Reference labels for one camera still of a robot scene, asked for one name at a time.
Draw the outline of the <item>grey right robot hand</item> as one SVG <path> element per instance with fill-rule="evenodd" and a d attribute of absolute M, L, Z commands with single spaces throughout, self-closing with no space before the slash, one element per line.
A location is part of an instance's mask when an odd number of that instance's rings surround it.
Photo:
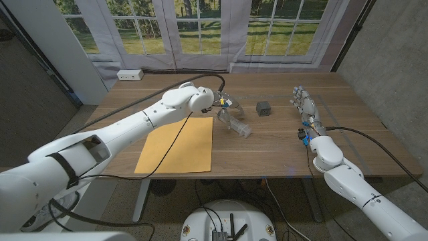
<path fill-rule="evenodd" d="M 290 103 L 296 107 L 300 113 L 302 124 L 306 127 L 307 135 L 313 139 L 326 135 L 326 128 L 322 125 L 318 108 L 303 86 L 294 87 L 293 99 Z"/>

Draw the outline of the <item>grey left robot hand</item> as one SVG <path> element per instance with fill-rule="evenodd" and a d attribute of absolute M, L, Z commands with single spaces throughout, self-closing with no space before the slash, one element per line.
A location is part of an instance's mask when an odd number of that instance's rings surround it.
<path fill-rule="evenodd" d="M 228 93 L 224 91 L 215 91 L 214 93 L 214 102 L 213 106 L 219 106 L 221 107 L 221 110 L 217 113 L 217 118 L 221 121 L 223 121 L 227 128 L 231 129 L 231 115 L 228 113 L 228 109 L 237 109 L 238 110 L 238 116 L 244 115 L 244 110 L 242 109 L 240 103 L 229 95 Z"/>

